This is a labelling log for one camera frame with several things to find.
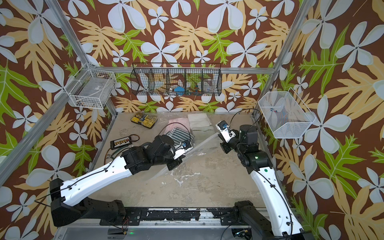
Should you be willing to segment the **green white striped towel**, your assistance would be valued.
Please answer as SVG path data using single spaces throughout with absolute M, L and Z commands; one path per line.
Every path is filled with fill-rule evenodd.
M 174 128 L 171 131 L 166 132 L 166 135 L 174 141 L 174 146 L 179 146 L 182 142 L 187 140 L 190 140 L 191 144 L 195 141 L 195 137 L 192 134 L 190 135 L 188 131 L 180 128 Z

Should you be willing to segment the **clear plastic vacuum bag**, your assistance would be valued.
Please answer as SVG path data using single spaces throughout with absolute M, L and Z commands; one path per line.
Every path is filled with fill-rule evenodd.
M 159 114 L 159 121 L 160 123 L 166 123 L 168 126 L 169 120 L 176 119 L 176 118 L 188 118 L 189 114 L 199 114 L 199 113 L 190 112 L 190 113 Z M 222 118 L 219 115 L 215 115 L 215 114 L 208 113 L 207 115 L 211 121 L 211 126 L 214 128 L 216 133 L 204 141 L 195 140 L 194 143 L 191 144 L 191 141 L 187 140 L 185 142 L 182 142 L 179 146 L 175 146 L 175 150 L 177 151 L 177 153 L 182 153 L 185 156 L 185 158 L 183 158 L 183 162 L 181 163 L 182 166 L 189 160 L 193 160 L 197 157 L 205 157 L 211 153 L 214 153 L 216 150 L 220 148 L 220 143 L 222 141 L 219 137 L 219 130 L 216 127 L 216 123 L 220 122 Z M 166 135 L 165 129 L 162 130 L 162 134 Z

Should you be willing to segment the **pink towel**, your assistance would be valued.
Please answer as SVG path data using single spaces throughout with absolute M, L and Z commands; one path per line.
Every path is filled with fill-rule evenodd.
M 165 129 L 165 132 L 172 131 L 174 128 L 180 128 L 184 131 L 190 130 L 190 121 L 188 118 L 176 118 L 176 119 L 171 119 L 168 122 L 168 126 Z

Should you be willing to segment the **pale green towel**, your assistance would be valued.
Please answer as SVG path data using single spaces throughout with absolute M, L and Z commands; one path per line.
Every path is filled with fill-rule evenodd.
M 212 126 L 192 128 L 192 134 L 196 141 L 204 141 L 215 133 L 216 132 Z

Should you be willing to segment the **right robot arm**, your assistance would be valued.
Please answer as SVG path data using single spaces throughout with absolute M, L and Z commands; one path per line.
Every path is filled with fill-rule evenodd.
M 312 240 L 314 235 L 305 231 L 291 210 L 280 188 L 272 161 L 259 149 L 258 130 L 253 125 L 241 125 L 233 130 L 226 121 L 216 125 L 221 148 L 228 154 L 237 153 L 241 164 L 256 183 L 266 206 L 264 217 L 249 201 L 235 203 L 235 219 L 251 227 L 257 240 Z

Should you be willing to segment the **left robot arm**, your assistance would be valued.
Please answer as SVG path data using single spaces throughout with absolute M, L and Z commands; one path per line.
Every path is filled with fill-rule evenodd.
M 50 183 L 50 197 L 54 226 L 64 227 L 80 219 L 99 219 L 112 225 L 125 223 L 127 214 L 122 201 L 106 202 L 89 196 L 153 166 L 165 165 L 173 170 L 192 149 L 190 140 L 176 146 L 170 136 L 158 135 L 153 142 L 130 147 L 110 163 L 81 177 L 67 181 L 53 180 Z

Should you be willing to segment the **yellow black screwdriver bit case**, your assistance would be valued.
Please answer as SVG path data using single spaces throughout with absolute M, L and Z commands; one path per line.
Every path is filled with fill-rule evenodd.
M 131 122 L 147 129 L 152 129 L 156 124 L 158 117 L 155 115 L 148 115 L 144 112 L 137 112 L 131 118 Z

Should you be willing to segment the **black parallel charging board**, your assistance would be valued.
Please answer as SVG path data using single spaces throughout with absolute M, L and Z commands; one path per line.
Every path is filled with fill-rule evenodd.
M 140 139 L 139 135 L 132 134 L 132 135 L 129 135 L 127 137 L 123 137 L 123 138 L 120 138 L 117 140 L 112 140 L 110 142 L 110 149 L 115 150 L 115 149 L 119 149 L 122 147 L 127 147 L 127 146 L 131 145 L 132 143 L 137 142 L 139 139 Z

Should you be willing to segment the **white mesh basket right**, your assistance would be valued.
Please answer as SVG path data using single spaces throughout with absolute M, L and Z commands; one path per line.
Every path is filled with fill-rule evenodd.
M 299 139 L 317 118 L 292 88 L 267 92 L 258 104 L 275 139 Z

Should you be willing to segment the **green handled pliers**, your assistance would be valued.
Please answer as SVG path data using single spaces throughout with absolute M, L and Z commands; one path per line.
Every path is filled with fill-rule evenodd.
M 125 148 L 120 148 L 114 151 L 113 153 L 106 154 L 104 159 L 104 165 L 110 164 L 113 162 L 117 157 L 120 157 L 122 155 L 122 152 L 125 150 Z

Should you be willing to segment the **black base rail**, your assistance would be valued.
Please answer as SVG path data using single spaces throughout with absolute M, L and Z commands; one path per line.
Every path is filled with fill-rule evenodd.
M 101 220 L 102 226 L 139 226 L 145 221 L 169 221 L 169 222 L 201 222 L 203 220 L 218 220 L 222 226 L 230 224 L 244 224 L 240 214 L 234 207 L 218 208 L 143 208 L 126 207 L 126 215 L 122 218 L 107 221 Z

